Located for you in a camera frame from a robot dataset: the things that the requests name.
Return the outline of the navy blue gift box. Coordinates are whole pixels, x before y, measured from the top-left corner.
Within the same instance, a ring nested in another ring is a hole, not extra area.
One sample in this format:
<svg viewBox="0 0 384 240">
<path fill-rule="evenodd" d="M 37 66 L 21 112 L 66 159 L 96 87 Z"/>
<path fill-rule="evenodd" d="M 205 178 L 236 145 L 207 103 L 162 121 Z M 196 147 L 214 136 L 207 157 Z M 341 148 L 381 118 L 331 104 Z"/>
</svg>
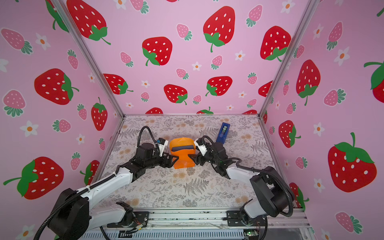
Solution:
<svg viewBox="0 0 384 240">
<path fill-rule="evenodd" d="M 172 147 L 172 152 L 177 152 L 181 150 L 194 150 L 196 147 L 194 145 L 185 145 L 185 146 L 177 146 Z"/>
</svg>

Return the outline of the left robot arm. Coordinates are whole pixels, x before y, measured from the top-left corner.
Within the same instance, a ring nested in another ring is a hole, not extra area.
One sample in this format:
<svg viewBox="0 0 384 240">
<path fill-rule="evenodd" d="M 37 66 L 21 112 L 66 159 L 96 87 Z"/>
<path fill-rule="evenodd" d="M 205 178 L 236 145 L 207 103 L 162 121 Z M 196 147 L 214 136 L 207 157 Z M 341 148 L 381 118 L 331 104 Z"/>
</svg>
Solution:
<svg viewBox="0 0 384 240">
<path fill-rule="evenodd" d="M 64 190 L 41 229 L 48 227 L 61 240 L 78 240 L 88 230 L 110 224 L 140 226 L 133 208 L 125 202 L 100 209 L 94 209 L 94 206 L 119 188 L 136 181 L 147 169 L 157 166 L 171 168 L 178 159 L 165 153 L 161 144 L 142 144 L 132 159 L 117 166 L 108 177 L 76 191 Z"/>
</svg>

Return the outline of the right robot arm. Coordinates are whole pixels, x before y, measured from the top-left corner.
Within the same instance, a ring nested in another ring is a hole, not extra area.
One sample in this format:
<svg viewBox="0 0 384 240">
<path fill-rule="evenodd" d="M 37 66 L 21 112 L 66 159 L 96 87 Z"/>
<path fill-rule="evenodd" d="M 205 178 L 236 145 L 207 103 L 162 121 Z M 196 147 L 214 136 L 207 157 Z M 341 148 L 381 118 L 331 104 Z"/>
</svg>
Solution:
<svg viewBox="0 0 384 240">
<path fill-rule="evenodd" d="M 291 217 L 294 211 L 294 194 L 273 167 L 255 169 L 241 165 L 239 158 L 228 158 L 222 143 L 195 141 L 199 153 L 190 158 L 196 165 L 210 163 L 220 176 L 243 182 L 251 186 L 256 199 L 246 202 L 240 208 L 241 220 L 249 224 L 259 216 Z"/>
</svg>

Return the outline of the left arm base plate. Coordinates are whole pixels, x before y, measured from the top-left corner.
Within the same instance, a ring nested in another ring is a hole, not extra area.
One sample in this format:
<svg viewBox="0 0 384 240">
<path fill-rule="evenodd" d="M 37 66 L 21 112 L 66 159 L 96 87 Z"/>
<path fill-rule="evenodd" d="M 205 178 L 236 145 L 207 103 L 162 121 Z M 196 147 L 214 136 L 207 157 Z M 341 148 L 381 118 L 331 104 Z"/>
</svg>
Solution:
<svg viewBox="0 0 384 240">
<path fill-rule="evenodd" d="M 131 212 L 126 214 L 118 223 L 108 224 L 108 228 L 146 228 L 150 212 Z"/>
</svg>

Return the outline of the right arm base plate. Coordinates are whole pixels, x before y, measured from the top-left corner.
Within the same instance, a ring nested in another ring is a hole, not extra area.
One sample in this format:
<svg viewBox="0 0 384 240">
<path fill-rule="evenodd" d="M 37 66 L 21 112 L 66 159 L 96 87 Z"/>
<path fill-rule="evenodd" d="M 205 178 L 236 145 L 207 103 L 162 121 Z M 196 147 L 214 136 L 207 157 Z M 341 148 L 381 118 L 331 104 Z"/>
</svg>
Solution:
<svg viewBox="0 0 384 240">
<path fill-rule="evenodd" d="M 226 211 L 222 218 L 230 227 L 265 227 L 268 221 L 266 216 L 249 217 L 244 211 Z"/>
</svg>

